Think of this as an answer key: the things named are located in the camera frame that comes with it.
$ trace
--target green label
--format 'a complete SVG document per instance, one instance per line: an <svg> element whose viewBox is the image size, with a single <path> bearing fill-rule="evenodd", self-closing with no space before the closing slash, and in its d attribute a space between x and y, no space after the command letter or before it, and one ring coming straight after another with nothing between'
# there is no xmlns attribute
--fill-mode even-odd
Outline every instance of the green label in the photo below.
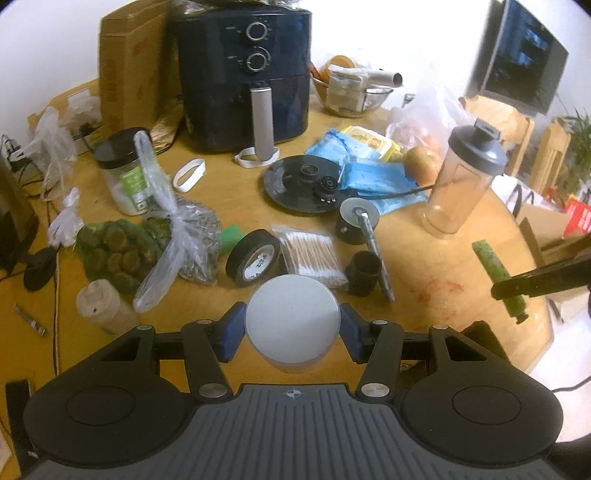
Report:
<svg viewBox="0 0 591 480"><path fill-rule="evenodd" d="M138 210L145 210L148 207L147 200L151 197L148 190L148 183L144 177L141 166L135 167L129 172L119 176L119 181L127 196L133 201Z"/></svg>

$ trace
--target gray shaker lid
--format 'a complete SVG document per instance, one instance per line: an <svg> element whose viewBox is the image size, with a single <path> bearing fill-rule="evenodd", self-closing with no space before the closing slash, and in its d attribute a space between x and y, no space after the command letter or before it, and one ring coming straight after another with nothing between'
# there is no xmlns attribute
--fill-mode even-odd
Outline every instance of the gray shaker lid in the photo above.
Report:
<svg viewBox="0 0 591 480"><path fill-rule="evenodd" d="M474 126L465 125L453 129L449 147L471 167L489 175L499 175L507 165L499 131L480 118Z"/></svg>

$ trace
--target glass jar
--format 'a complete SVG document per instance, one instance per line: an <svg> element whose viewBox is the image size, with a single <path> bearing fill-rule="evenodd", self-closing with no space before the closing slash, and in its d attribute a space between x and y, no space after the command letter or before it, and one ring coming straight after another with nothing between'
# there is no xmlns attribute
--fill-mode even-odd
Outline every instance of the glass jar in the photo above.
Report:
<svg viewBox="0 0 591 480"><path fill-rule="evenodd" d="M111 196L124 215L145 213L151 196L135 152L134 135L139 130L150 134L145 128L127 128L101 142L94 152Z"/></svg>

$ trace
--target white round object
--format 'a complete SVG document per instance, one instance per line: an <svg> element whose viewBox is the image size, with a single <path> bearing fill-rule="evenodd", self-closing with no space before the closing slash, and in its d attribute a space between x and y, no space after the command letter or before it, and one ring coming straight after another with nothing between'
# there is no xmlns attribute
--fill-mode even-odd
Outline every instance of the white round object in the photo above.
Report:
<svg viewBox="0 0 591 480"><path fill-rule="evenodd" d="M340 308L322 283L282 275L263 283L246 307L246 333L276 366L312 366L327 354L340 329Z"/></svg>

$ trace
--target red box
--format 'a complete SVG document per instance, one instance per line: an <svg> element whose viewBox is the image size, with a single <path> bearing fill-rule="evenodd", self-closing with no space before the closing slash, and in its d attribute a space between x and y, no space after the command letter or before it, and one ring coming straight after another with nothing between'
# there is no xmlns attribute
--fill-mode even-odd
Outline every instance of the red box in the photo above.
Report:
<svg viewBox="0 0 591 480"><path fill-rule="evenodd" d="M591 232L591 206L578 200L569 200L564 212L570 217L570 222L564 230L564 236L577 230L583 233Z"/></svg>

